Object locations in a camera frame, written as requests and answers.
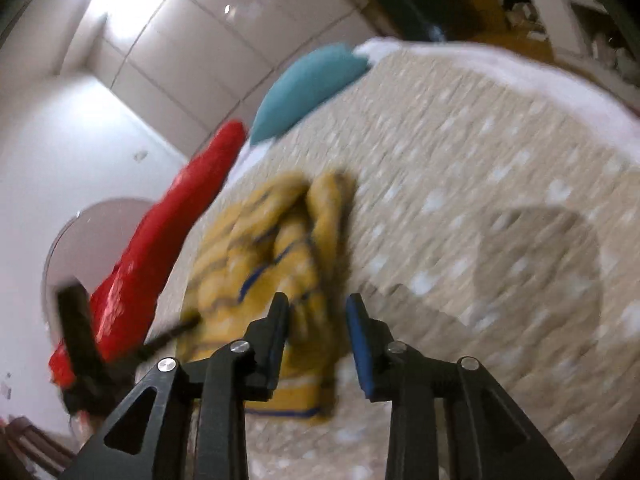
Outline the white glossy wardrobe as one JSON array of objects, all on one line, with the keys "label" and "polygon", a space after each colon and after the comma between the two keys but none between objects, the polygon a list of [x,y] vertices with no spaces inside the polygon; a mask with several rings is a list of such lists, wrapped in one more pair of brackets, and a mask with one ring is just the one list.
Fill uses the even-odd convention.
[{"label": "white glossy wardrobe", "polygon": [[251,122],[303,55],[395,34],[376,0],[81,0],[61,70],[81,78],[74,117],[134,114],[189,157],[226,119]]}]

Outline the beige dotted bed cover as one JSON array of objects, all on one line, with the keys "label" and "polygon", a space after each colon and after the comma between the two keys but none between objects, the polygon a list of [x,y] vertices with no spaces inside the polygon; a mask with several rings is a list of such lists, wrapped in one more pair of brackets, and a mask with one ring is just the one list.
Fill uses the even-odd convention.
[{"label": "beige dotted bed cover", "polygon": [[427,356],[476,356],[578,479],[639,414],[639,118],[585,81],[515,82],[403,48],[272,144],[194,226],[160,297],[181,309],[207,227],[271,178],[357,181],[347,289]]}]

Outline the teal cushion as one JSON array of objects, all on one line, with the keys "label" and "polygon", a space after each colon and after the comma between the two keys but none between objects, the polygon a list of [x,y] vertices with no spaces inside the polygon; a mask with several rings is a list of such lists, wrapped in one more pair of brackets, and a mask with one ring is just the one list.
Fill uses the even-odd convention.
[{"label": "teal cushion", "polygon": [[302,56],[265,94],[250,127],[250,145],[280,138],[369,69],[346,44],[328,44]]}]

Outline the white shelf unit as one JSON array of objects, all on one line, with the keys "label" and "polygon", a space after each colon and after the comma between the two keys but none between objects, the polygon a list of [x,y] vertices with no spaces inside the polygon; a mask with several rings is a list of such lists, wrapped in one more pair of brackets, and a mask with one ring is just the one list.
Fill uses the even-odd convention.
[{"label": "white shelf unit", "polygon": [[639,20],[620,0],[498,0],[556,62],[639,106]]}]

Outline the yellow striped small garment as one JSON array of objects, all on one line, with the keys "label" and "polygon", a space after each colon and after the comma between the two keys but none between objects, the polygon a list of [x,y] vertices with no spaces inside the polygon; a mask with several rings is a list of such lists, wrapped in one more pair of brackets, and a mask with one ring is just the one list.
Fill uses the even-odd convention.
[{"label": "yellow striped small garment", "polygon": [[335,169],[310,178],[279,174],[221,211],[205,232],[184,293],[183,313],[201,325],[177,344],[182,362],[207,358],[263,318],[273,296],[290,306],[278,388],[251,412],[320,419],[334,402],[345,335],[338,300],[346,274],[347,219],[356,180]]}]

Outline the round pink headboard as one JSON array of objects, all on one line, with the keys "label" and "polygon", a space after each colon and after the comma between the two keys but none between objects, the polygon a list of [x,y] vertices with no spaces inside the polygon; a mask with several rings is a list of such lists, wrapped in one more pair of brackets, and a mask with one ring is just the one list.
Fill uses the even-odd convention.
[{"label": "round pink headboard", "polygon": [[73,278],[94,292],[107,278],[152,203],[110,198],[79,211],[55,237],[44,260],[41,300],[53,342],[62,337],[55,291]]}]

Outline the red pillow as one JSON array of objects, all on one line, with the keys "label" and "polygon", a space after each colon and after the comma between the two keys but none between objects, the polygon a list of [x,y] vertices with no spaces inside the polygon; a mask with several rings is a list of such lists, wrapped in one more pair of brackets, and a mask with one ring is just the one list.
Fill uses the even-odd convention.
[{"label": "red pillow", "polygon": [[146,213],[111,274],[91,294],[93,336],[105,362],[144,343],[183,243],[220,192],[245,140],[242,122],[225,122]]}]

